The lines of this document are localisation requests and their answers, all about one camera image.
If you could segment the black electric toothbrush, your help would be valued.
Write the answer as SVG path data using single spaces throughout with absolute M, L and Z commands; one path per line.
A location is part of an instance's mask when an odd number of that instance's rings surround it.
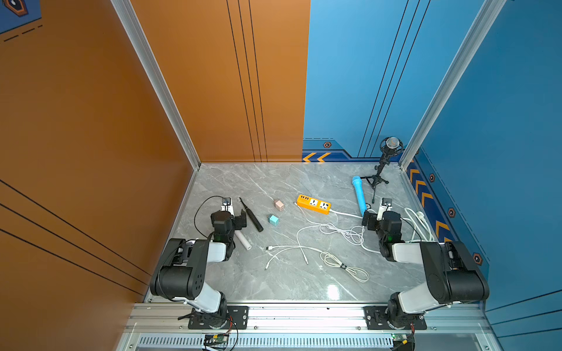
M 253 223 L 253 225 L 255 226 L 256 230 L 261 233 L 263 232 L 263 226 L 262 224 L 259 222 L 257 216 L 253 213 L 253 211 L 244 203 L 244 201 L 241 199 L 241 197 L 239 198 L 240 203 L 242 204 L 242 206 L 244 207 L 244 210 L 247 213 L 247 216 L 250 218 L 250 221 Z

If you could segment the teal charger cube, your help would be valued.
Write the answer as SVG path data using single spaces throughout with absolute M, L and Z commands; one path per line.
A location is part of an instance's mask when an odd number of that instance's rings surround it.
M 269 223 L 270 223 L 271 225 L 273 225 L 273 226 L 278 226 L 279 220 L 280 220 L 280 219 L 279 219 L 277 216 L 275 216 L 275 215 L 270 215 L 270 216 L 269 216 Z

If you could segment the orange power strip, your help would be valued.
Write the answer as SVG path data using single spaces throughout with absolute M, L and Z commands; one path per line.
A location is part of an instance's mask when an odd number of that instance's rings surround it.
M 299 195 L 297 198 L 297 206 L 320 214 L 328 215 L 332 204 L 310 196 Z

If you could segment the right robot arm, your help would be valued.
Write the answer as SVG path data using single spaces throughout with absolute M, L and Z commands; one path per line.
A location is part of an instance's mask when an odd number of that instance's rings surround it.
M 420 326 L 430 310 L 451 304 L 486 301 L 490 288 L 465 244 L 459 241 L 405 242 L 402 218 L 394 211 L 366 210 L 362 225 L 378 236 L 379 252 L 393 263 L 423 267 L 425 282 L 391 295 L 383 317 L 393 329 Z

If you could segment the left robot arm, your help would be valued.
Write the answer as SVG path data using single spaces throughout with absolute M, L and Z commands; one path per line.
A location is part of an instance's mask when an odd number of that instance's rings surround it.
M 206 283 L 209 263 L 228 261 L 236 248 L 235 232 L 247 226 L 244 211 L 235 216 L 229 211 L 211 215 L 213 232 L 208 238 L 168 241 L 149 283 L 152 295 L 193 308 L 179 319 L 202 322 L 207 329 L 229 328 L 234 318 L 228 311 L 225 294 Z

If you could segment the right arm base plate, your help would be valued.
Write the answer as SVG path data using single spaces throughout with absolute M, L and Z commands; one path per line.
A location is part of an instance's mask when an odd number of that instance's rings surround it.
M 427 330 L 423 314 L 406 314 L 400 309 L 392 312 L 389 307 L 367 306 L 363 308 L 368 330 Z

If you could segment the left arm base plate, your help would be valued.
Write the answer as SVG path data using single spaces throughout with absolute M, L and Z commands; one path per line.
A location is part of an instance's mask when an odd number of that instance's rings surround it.
M 250 308 L 243 305 L 228 305 L 222 312 L 214 314 L 196 312 L 186 315 L 190 330 L 245 330 L 249 319 Z

